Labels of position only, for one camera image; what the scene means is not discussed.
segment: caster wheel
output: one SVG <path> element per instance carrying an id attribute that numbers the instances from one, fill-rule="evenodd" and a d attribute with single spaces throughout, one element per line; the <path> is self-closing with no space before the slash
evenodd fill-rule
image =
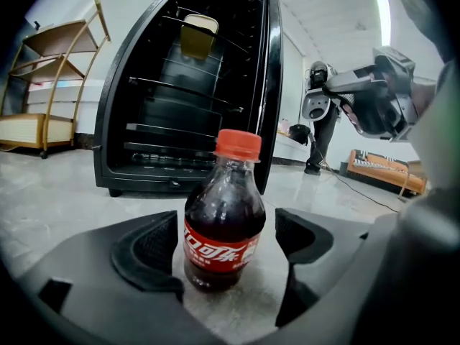
<path id="1" fill-rule="evenodd" d="M 122 191 L 118 189 L 109 189 L 109 194 L 111 197 L 116 198 L 122 195 Z"/>

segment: tiled floor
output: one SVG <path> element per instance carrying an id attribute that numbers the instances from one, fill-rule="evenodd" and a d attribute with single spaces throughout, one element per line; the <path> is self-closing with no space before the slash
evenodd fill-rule
<path id="1" fill-rule="evenodd" d="M 403 205 L 395 194 L 346 181 L 393 209 Z M 263 200 L 267 223 L 254 261 L 240 283 L 223 294 L 203 295 L 185 280 L 185 307 L 233 344 L 275 330 L 288 272 L 275 240 L 275 208 L 293 207 L 367 223 L 391 212 L 350 190 L 331 173 L 305 175 L 301 167 L 272 166 Z M 178 221 L 183 221 L 184 203 L 183 198 L 157 199 L 141 193 L 111 198 L 107 189 L 96 187 L 89 151 L 63 152 L 48 160 L 0 152 L 0 244 L 15 277 L 79 232 L 168 210 L 177 210 Z M 179 278 L 184 278 L 182 261 L 179 244 L 173 265 L 173 274 Z"/>

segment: black shoe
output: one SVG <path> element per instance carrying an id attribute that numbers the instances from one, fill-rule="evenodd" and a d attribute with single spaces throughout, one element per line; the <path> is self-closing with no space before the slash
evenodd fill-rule
<path id="1" fill-rule="evenodd" d="M 309 175 L 316 175 L 316 176 L 321 175 L 320 169 L 318 169 L 317 167 L 314 167 L 313 165 L 309 165 L 309 164 L 305 166 L 305 169 L 303 172 Z"/>

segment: fluorescent tube light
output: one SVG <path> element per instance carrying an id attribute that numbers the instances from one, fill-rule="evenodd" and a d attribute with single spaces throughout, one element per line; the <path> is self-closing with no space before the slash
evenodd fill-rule
<path id="1" fill-rule="evenodd" d="M 382 46 L 390 46 L 391 17 L 390 3 L 388 0 L 377 0 L 380 15 L 380 31 L 382 32 Z"/>

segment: display refrigerator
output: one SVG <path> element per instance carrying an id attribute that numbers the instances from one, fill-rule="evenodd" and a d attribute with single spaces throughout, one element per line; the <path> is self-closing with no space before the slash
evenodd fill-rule
<path id="1" fill-rule="evenodd" d="M 214 28 L 190 23 L 212 19 Z M 210 42 L 184 50 L 185 29 Z M 220 129 L 262 138 L 254 178 L 267 184 L 282 88 L 279 0 L 155 0 L 110 67 L 94 135 L 96 184 L 188 193 L 213 168 Z"/>

